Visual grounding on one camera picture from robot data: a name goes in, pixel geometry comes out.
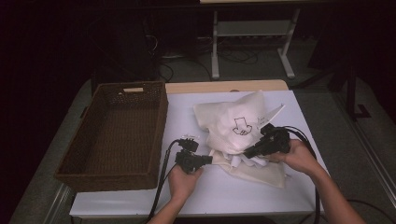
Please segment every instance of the gray floor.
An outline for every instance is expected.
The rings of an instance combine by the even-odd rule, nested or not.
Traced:
[[[256,40],[245,42],[242,47],[239,46],[238,51],[231,51],[226,47],[227,43],[224,41],[221,53],[228,59],[219,58],[220,80],[284,79],[288,85],[292,86],[318,72],[316,69],[306,67],[316,44],[314,40],[294,40],[291,43],[288,57],[296,74],[296,78],[293,80],[286,78],[277,56],[278,40],[261,40],[260,45],[254,45],[253,47],[251,47],[251,43],[257,44],[258,42]],[[174,58],[175,55],[177,53],[171,52],[168,54],[168,58]],[[241,61],[247,58],[248,60],[245,60],[244,63],[230,61],[230,59]],[[162,66],[164,77],[169,78],[172,75],[170,68],[173,70],[170,82],[210,80],[210,53],[203,53],[194,60],[186,60],[185,58],[166,59],[163,63],[166,65]],[[372,117],[352,122],[344,111],[346,91],[331,93],[325,88],[330,77],[325,77],[304,90],[295,91],[321,156],[332,178],[348,199],[361,200],[372,204],[396,220],[395,206],[389,198],[387,185],[381,181],[378,174],[378,170],[386,171],[391,181],[396,179],[396,164],[392,162],[396,156],[394,150],[396,126],[377,103],[370,87],[359,79],[357,104],[366,106]],[[84,99],[79,108],[88,100]],[[66,132],[63,130],[67,130],[67,128],[61,127],[58,134]],[[372,161],[380,161],[382,166],[378,168],[378,165],[374,165]],[[42,166],[44,167],[42,169],[53,169],[45,167],[46,164]],[[29,195],[34,195],[34,193],[26,193],[25,198],[29,198]],[[52,214],[53,216],[50,218],[47,217],[47,223],[71,222],[68,215],[71,195],[66,195],[61,201],[62,204],[58,209],[59,213]],[[34,217],[32,214],[35,211],[32,211],[31,206],[26,204],[22,204],[17,209],[16,215],[12,219],[13,223],[26,223],[26,220],[44,220],[46,216],[42,216],[42,219]],[[382,213],[366,204],[352,204],[367,223],[391,223]],[[46,208],[44,214],[47,214],[47,210],[51,208],[54,210],[53,206],[49,204],[43,205],[41,208]],[[276,216],[271,217],[271,219],[276,223],[299,223],[302,216]],[[81,223],[138,223],[138,221],[132,221],[131,219],[79,220],[75,218],[75,223],[80,221]]]

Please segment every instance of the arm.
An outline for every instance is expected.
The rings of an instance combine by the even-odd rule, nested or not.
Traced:
[[[329,223],[365,223],[299,140],[290,140],[290,153],[274,153],[271,160],[283,161],[292,169],[308,175],[317,187]]]
[[[198,169],[194,174],[187,175],[179,165],[176,165],[169,174],[169,188],[171,191],[171,199],[169,202],[155,215],[149,224],[171,224],[177,217],[184,203],[190,197],[195,189],[195,184],[201,176],[203,168]]]

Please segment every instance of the forearm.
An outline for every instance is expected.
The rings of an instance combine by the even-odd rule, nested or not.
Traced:
[[[322,168],[309,175],[318,189],[329,223],[365,223]]]
[[[184,200],[171,199],[148,224],[172,224],[184,205]]]

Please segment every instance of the black handheld controller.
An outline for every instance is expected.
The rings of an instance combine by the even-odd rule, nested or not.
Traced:
[[[272,124],[267,124],[261,129],[263,137],[258,143],[252,147],[248,147],[244,151],[247,158],[255,156],[266,156],[278,151],[283,153],[290,152],[290,135],[285,128],[274,127]]]
[[[182,139],[178,144],[183,147],[183,149],[176,154],[175,163],[180,165],[181,169],[183,169],[186,174],[193,173],[202,166],[212,163],[213,157],[194,154],[198,148],[198,143],[194,142],[192,139]]]

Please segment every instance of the white fabric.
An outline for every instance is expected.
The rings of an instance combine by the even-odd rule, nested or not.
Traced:
[[[212,164],[220,165],[230,175],[284,188],[285,173],[281,163],[268,162],[262,158],[252,160],[242,154],[262,137],[258,126],[265,116],[264,108],[261,91],[235,102],[193,107],[199,127],[209,132],[206,143],[212,149]]]

